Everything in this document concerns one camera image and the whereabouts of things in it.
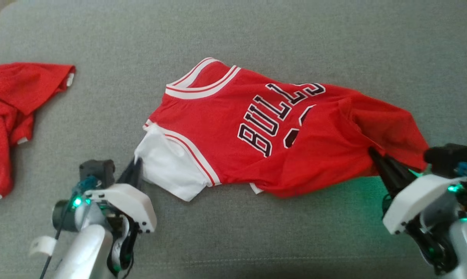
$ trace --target white tag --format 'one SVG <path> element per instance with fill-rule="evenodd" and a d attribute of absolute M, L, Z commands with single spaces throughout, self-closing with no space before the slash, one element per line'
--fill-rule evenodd
<path fill-rule="evenodd" d="M 42 253 L 48 256 L 52 256 L 54 252 L 54 247 L 56 247 L 56 240 L 54 237 L 50 236 L 40 236 L 35 238 L 30 245 L 30 252 L 28 256 L 32 256 L 33 254 Z"/>
<path fill-rule="evenodd" d="M 26 143 L 28 141 L 28 139 L 26 138 L 26 136 L 24 136 L 23 138 L 20 138 L 17 142 L 18 145 L 21 145 L 22 143 Z"/>
<path fill-rule="evenodd" d="M 254 184 L 254 183 L 249 183 L 249 185 L 251 185 L 251 188 L 252 188 L 252 190 L 254 191 L 254 193 L 256 195 L 261 193 L 261 192 L 264 192 L 263 189 L 259 189 L 258 187 L 256 187 L 256 184 Z"/>
<path fill-rule="evenodd" d="M 67 87 L 72 86 L 73 78 L 74 78 L 74 77 L 75 77 L 75 74 L 72 73 L 72 72 L 68 75 L 68 79 L 67 79 L 67 81 L 66 81 L 66 86 L 67 86 Z"/>

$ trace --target red cloth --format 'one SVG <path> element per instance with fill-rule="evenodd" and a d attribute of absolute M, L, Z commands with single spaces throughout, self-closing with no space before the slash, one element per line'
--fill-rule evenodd
<path fill-rule="evenodd" d="M 168 84 L 144 129 L 182 145 L 207 185 L 296 196 L 377 175 L 373 146 L 421 171 L 428 145 L 411 113 L 331 84 L 280 83 L 213 58 Z"/>
<path fill-rule="evenodd" d="M 65 91 L 74 72 L 73 65 L 0 65 L 0 198 L 12 189 L 9 148 L 32 138 L 33 112 Z"/>

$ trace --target white jersey trim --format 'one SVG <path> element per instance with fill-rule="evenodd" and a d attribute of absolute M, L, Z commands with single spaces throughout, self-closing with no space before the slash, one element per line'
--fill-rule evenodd
<path fill-rule="evenodd" d="M 181 78 L 173 81 L 166 86 L 176 86 L 176 87 L 189 87 L 197 78 L 198 74 L 209 64 L 212 62 L 221 62 L 220 60 L 216 60 L 212 57 L 204 58 L 201 62 L 199 62 L 193 69 L 191 69 L 187 74 L 182 76 Z"/>
<path fill-rule="evenodd" d="M 148 119 L 145 122 L 143 129 L 147 131 L 148 127 L 152 124 L 153 123 Z M 210 182 L 207 184 L 207 187 L 221 184 L 219 177 L 217 176 L 212 166 L 207 162 L 199 149 L 187 137 L 177 132 L 170 131 L 169 129 L 164 129 L 161 126 L 159 126 L 159 128 L 164 132 L 164 136 L 166 136 L 166 138 L 168 138 L 170 141 L 178 143 L 189 154 L 189 156 L 194 159 L 197 168 L 201 171 L 201 173 L 203 173 L 205 177 L 209 178 L 210 180 Z"/>
<path fill-rule="evenodd" d="M 252 182 L 249 183 L 249 185 L 251 186 L 251 189 L 254 191 L 254 193 L 255 193 L 256 195 L 259 194 L 259 193 L 264 192 L 263 189 L 259 189 L 259 188 L 256 186 L 256 184 L 254 184 L 254 183 L 252 183 Z"/>
<path fill-rule="evenodd" d="M 215 94 L 238 74 L 238 72 L 241 69 L 240 67 L 237 67 L 235 65 L 232 66 L 230 70 L 221 79 L 208 86 L 195 88 L 187 88 L 183 86 L 189 86 L 193 81 L 195 81 L 198 74 L 202 69 L 204 69 L 205 66 L 217 61 L 219 60 L 216 60 L 214 58 L 206 58 L 202 60 L 197 66 L 194 67 L 194 69 L 192 69 L 183 78 L 179 79 L 178 81 L 175 81 L 174 83 L 166 85 L 166 90 L 164 93 L 172 97 L 186 100 L 200 99 Z"/>

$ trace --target red basketball jersey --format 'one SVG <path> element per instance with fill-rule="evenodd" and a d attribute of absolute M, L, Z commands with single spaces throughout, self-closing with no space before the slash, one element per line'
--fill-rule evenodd
<path fill-rule="evenodd" d="M 428 145 L 407 111 L 335 85 L 280 83 L 214 58 L 166 86 L 144 129 L 151 125 L 187 152 L 207 186 L 305 194 L 376 175 L 370 146 L 426 167 Z"/>

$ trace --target white stripe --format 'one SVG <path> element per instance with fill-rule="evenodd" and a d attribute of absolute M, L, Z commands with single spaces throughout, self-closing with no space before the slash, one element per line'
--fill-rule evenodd
<path fill-rule="evenodd" d="M 254 191 L 254 194 L 256 194 L 256 195 L 259 194 L 259 193 L 261 193 L 261 192 L 264 192 L 263 189 L 259 189 L 259 188 L 256 186 L 256 184 L 254 184 L 254 183 L 252 183 L 252 182 L 249 183 L 249 185 L 251 186 L 252 190 Z"/>
<path fill-rule="evenodd" d="M 22 143 L 26 143 L 28 141 L 28 138 L 24 136 L 23 138 L 20 138 L 17 142 L 17 145 L 21 145 Z"/>
<path fill-rule="evenodd" d="M 216 172 L 214 171 L 214 169 L 212 169 L 211 165 L 207 162 L 207 160 L 205 159 L 205 157 L 203 156 L 203 154 L 201 154 L 201 152 L 199 151 L 199 149 L 188 139 L 186 138 L 185 136 L 182 136 L 181 134 L 177 133 L 177 132 L 173 132 L 173 131 L 170 131 L 168 129 L 164 129 L 163 127 L 159 127 L 160 129 L 162 129 L 164 131 L 165 134 L 170 134 L 172 136 L 176 136 L 177 138 L 180 138 L 182 141 L 184 141 L 184 143 L 186 143 L 189 148 L 192 150 L 192 152 L 194 153 L 195 157 L 198 159 L 198 161 L 202 164 L 202 166 L 205 168 L 205 170 L 209 173 L 209 176 L 212 177 L 213 181 L 214 181 L 214 184 L 215 185 L 219 185 L 221 184 L 220 180 L 219 180 L 219 177 L 216 175 Z M 186 152 L 190 152 L 190 150 L 186 147 L 186 146 L 183 146 L 183 143 L 180 142 L 180 141 L 177 141 L 176 139 L 174 138 L 170 138 L 170 137 L 167 137 L 168 139 L 170 140 L 173 140 L 174 142 L 178 143 L 179 145 L 182 145 L 182 147 L 185 149 Z M 202 172 L 203 172 L 203 175 L 205 175 L 207 178 L 209 178 L 209 176 L 207 175 L 207 173 L 205 173 L 205 171 L 203 170 L 203 168 L 197 163 L 197 167 L 198 169 L 200 169 Z"/>
<path fill-rule="evenodd" d="M 172 97 L 185 99 L 185 100 L 200 99 L 200 98 L 208 97 L 208 96 L 215 94 L 216 92 L 221 90 L 226 84 L 228 84 L 228 82 L 231 81 L 235 77 L 236 74 L 238 74 L 240 69 L 241 69 L 240 67 L 233 66 L 230 69 L 230 71 L 228 71 L 228 73 L 225 75 L 225 76 L 228 76 L 233 71 L 233 73 L 227 79 L 225 80 L 220 79 L 219 81 L 216 81 L 216 83 L 213 83 L 206 87 L 180 88 L 180 90 L 191 91 L 191 92 L 183 93 L 183 92 L 174 91 L 173 88 L 166 88 L 165 93 Z"/>
<path fill-rule="evenodd" d="M 74 73 L 71 72 L 71 73 L 68 74 L 68 79 L 66 80 L 66 87 L 72 86 L 74 77 L 75 77 Z"/>
<path fill-rule="evenodd" d="M 191 85 L 196 80 L 198 74 L 207 65 L 211 64 L 212 62 L 216 62 L 216 61 L 219 61 L 219 60 L 216 60 L 216 59 L 214 59 L 212 57 L 202 59 L 202 61 L 199 62 L 197 65 L 195 65 L 187 74 L 185 74 L 181 78 L 177 79 L 176 81 L 173 81 L 172 83 L 167 84 L 167 86 L 189 87 L 189 85 Z"/>

